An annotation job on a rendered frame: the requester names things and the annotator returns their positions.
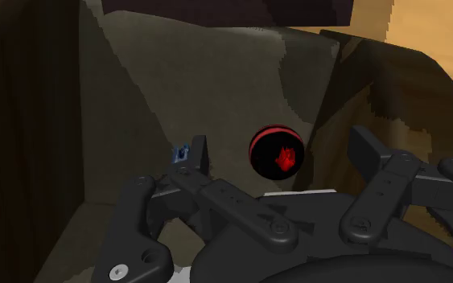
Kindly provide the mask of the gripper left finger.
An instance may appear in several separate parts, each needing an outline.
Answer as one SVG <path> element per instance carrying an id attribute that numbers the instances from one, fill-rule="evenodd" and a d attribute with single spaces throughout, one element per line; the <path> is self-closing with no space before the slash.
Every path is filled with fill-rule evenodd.
<path id="1" fill-rule="evenodd" d="M 190 201 L 201 216 L 202 235 L 212 236 L 211 212 L 240 228 L 273 253 L 292 252 L 298 229 L 287 218 L 223 179 L 208 176 L 207 138 L 193 137 L 187 159 L 170 165 L 165 191 L 151 176 L 138 177 L 121 190 L 92 275 L 92 283 L 168 283 L 175 266 L 169 248 L 148 224 L 150 203 L 173 193 Z"/>

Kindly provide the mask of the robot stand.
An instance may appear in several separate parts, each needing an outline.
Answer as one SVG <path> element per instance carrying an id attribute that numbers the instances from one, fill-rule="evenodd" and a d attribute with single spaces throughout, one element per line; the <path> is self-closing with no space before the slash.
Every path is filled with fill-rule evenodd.
<path id="1" fill-rule="evenodd" d="M 354 0 L 101 0 L 103 11 L 131 11 L 202 27 L 347 27 Z"/>

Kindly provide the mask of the black ball with red stripes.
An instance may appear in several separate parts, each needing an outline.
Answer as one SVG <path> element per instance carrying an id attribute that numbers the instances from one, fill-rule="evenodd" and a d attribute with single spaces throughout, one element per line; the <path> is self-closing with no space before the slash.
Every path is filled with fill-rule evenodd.
<path id="1" fill-rule="evenodd" d="M 284 180 L 295 175 L 304 158 L 302 138 L 285 125 L 264 126 L 249 143 L 251 166 L 259 175 L 270 180 Z"/>

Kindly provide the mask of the small blue object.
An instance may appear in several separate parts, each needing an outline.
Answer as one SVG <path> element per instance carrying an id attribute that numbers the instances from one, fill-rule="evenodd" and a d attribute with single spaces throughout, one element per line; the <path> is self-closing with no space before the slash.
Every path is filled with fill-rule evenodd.
<path id="1" fill-rule="evenodd" d="M 189 150 L 190 146 L 188 144 L 185 144 L 180 147 L 175 147 L 172 151 L 171 163 L 176 164 L 179 162 L 186 161 L 188 159 Z"/>

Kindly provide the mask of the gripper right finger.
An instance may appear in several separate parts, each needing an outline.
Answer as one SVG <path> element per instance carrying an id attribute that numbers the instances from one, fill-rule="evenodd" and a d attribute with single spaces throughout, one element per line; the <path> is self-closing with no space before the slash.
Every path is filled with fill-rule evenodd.
<path id="1" fill-rule="evenodd" d="M 341 218 L 345 242 L 377 244 L 410 205 L 424 207 L 453 237 L 453 158 L 428 164 L 387 148 L 362 125 L 350 129 L 347 155 L 366 186 Z"/>

